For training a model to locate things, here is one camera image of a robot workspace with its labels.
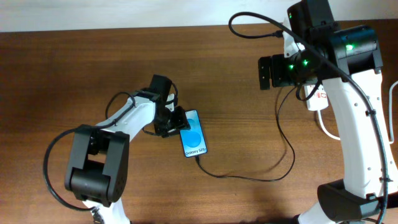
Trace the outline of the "blue Samsung Galaxy smartphone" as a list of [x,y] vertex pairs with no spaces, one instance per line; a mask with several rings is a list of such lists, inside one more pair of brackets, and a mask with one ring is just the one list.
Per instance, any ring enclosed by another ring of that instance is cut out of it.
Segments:
[[185,113],[189,129],[180,131],[180,138],[183,146],[184,156],[195,157],[208,152],[205,137],[203,134],[200,118],[197,110],[190,110]]

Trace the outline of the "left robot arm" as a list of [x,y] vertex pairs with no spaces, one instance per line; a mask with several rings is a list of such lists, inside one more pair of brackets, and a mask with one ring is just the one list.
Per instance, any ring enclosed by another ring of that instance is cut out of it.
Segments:
[[126,104],[96,126],[74,133],[65,188],[89,209],[95,223],[129,223],[121,196],[126,186],[129,145],[148,124],[152,135],[168,138],[188,129],[187,118],[171,93],[172,80],[154,75],[149,87],[128,95]]

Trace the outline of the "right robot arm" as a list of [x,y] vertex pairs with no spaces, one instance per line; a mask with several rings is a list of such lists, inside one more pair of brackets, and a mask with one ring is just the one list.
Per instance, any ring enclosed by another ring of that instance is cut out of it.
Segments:
[[303,0],[280,25],[284,53],[259,60],[270,87],[323,87],[335,114],[344,177],[318,187],[317,203],[294,223],[349,223],[397,206],[397,166],[381,101],[382,58],[368,26],[341,29],[328,1]]

